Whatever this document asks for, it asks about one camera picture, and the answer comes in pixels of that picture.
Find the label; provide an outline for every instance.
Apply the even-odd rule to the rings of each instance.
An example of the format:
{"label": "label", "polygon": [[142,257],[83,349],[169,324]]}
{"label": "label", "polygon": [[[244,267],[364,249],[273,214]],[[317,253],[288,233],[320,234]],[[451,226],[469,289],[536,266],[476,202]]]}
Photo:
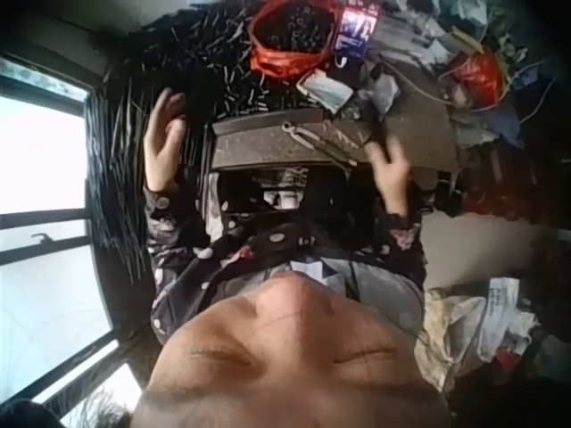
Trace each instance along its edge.
{"label": "label", "polygon": [[500,347],[508,325],[517,313],[519,281],[514,278],[490,280],[488,301],[480,327],[477,353],[482,361],[492,361]]}

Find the hand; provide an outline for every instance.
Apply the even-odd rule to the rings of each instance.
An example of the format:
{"label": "hand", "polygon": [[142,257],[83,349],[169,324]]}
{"label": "hand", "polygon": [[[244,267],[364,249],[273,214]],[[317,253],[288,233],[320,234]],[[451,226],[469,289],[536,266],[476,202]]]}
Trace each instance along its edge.
{"label": "hand", "polygon": [[404,154],[401,142],[396,136],[389,136],[386,145],[391,157],[390,161],[378,143],[365,144],[365,152],[373,167],[377,189],[385,200],[386,212],[407,217],[407,186],[410,163]]}
{"label": "hand", "polygon": [[185,95],[173,95],[166,88],[151,111],[145,133],[145,177],[151,192],[174,193],[180,149],[186,135],[186,122],[177,118],[185,106]]}

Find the window frame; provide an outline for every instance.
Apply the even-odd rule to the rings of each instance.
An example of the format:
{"label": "window frame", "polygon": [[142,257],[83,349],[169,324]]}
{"label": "window frame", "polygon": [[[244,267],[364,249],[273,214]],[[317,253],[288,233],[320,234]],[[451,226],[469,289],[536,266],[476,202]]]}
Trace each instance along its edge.
{"label": "window frame", "polygon": [[[15,61],[13,58],[7,58],[10,61],[17,62],[24,67],[35,70],[23,62]],[[74,116],[84,117],[84,102],[80,102],[64,95],[58,95],[47,91],[41,87],[33,86],[19,80],[0,76],[0,95],[16,101],[35,104],[51,110],[61,111]],[[31,212],[16,212],[0,215],[0,231],[18,227],[44,225],[49,223],[63,222],[69,220],[84,219],[87,223],[87,234],[63,239],[48,243],[38,243],[21,247],[18,249],[0,251],[0,267],[9,263],[41,257],[46,254],[58,251],[70,250],[82,246],[89,245],[91,247],[92,261],[95,267],[95,280],[101,295],[103,307],[106,316],[109,319],[109,309],[105,298],[103,297],[97,265],[94,257],[94,247],[90,236],[90,225],[87,222],[90,219],[90,210],[88,208],[88,199],[86,192],[86,207],[83,209],[65,209],[65,210],[39,210]],[[32,400],[41,392],[45,391],[57,381],[62,379],[67,373],[88,360],[98,351],[102,350],[111,342],[117,340],[117,330],[111,324],[111,330],[96,339],[94,342],[72,355],[60,365],[56,366],[48,373],[36,379],[33,383],[26,386],[9,399],[5,400],[2,405],[9,405],[17,400]],[[110,377],[123,363],[125,358],[119,349],[113,350],[101,360],[95,362],[85,372],[80,374],[73,381],[67,383],[61,390],[56,392],[48,399],[44,406],[50,409],[58,419],[67,415],[74,407],[78,405],[85,397],[93,392],[101,383]]]}

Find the pile of rods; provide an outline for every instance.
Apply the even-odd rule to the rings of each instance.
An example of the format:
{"label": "pile of rods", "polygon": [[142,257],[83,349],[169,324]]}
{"label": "pile of rods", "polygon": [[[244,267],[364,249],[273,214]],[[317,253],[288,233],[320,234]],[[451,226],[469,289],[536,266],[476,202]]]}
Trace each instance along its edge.
{"label": "pile of rods", "polygon": [[[251,71],[247,29],[260,7],[253,1],[221,2],[161,17],[128,36],[123,54],[87,98],[94,240],[119,252],[132,279],[148,269],[142,143],[150,111],[164,87],[186,94],[189,131],[179,172],[193,177],[199,197],[211,169],[213,122],[315,106],[296,91],[294,81],[271,80]],[[322,13],[316,16],[330,19]],[[319,40],[325,40],[330,22],[319,27],[325,33]],[[298,52],[315,51],[315,34],[304,37],[298,30],[286,30],[295,33]],[[204,213],[206,198],[200,203]]]}

